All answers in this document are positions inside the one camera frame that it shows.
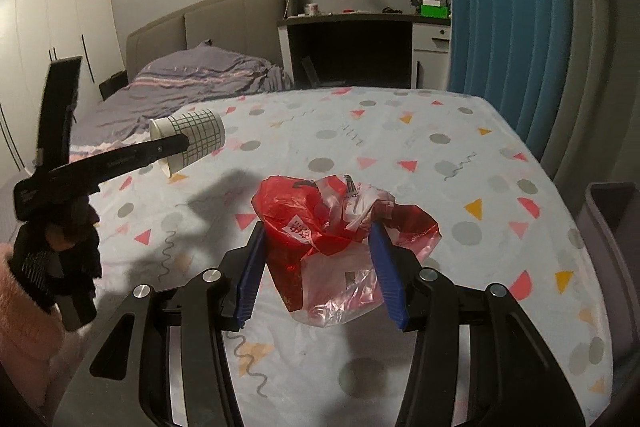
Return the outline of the left hand black glove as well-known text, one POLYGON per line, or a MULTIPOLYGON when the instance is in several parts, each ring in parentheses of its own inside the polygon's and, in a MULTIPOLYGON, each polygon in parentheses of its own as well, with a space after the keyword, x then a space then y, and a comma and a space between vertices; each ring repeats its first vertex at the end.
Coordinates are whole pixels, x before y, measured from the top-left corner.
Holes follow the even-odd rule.
POLYGON ((25 293, 43 311, 58 309, 69 332, 96 318, 94 282, 102 277, 98 222, 88 197, 79 197, 51 218, 23 223, 9 260, 25 293))

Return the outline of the pink fuzzy sleeve forearm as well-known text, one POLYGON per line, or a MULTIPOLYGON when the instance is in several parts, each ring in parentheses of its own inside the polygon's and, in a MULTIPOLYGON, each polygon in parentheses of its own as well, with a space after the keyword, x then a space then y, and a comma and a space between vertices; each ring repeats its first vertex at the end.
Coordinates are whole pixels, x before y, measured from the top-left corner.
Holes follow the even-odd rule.
POLYGON ((50 423, 73 377, 74 338, 60 314, 42 311, 9 268, 13 254, 1 246, 1 365, 18 393, 50 423))

